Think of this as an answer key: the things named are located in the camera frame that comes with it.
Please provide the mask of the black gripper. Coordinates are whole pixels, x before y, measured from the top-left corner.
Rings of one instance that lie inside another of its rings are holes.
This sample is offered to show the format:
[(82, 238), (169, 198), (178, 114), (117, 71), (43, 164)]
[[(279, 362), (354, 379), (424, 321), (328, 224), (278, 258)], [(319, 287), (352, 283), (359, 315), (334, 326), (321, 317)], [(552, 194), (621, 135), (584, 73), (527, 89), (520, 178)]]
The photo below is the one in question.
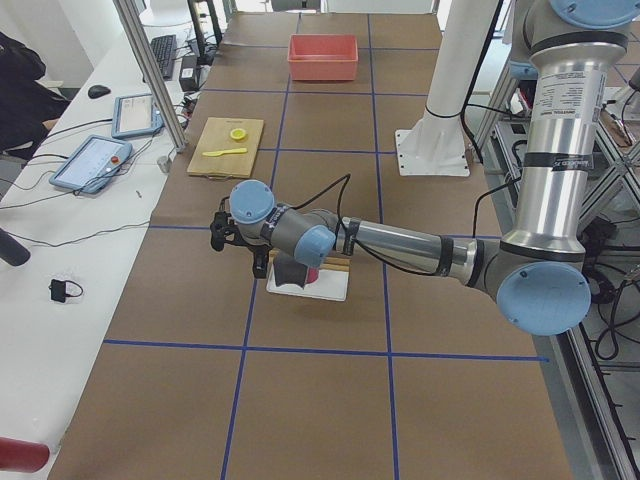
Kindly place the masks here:
[(225, 205), (228, 197), (220, 200), (217, 211), (214, 213), (210, 224), (210, 245), (216, 252), (222, 252), (226, 245), (248, 248), (253, 254), (252, 272), (255, 279), (266, 279), (269, 266), (270, 247), (249, 244), (240, 234), (240, 230), (231, 214), (226, 211)]

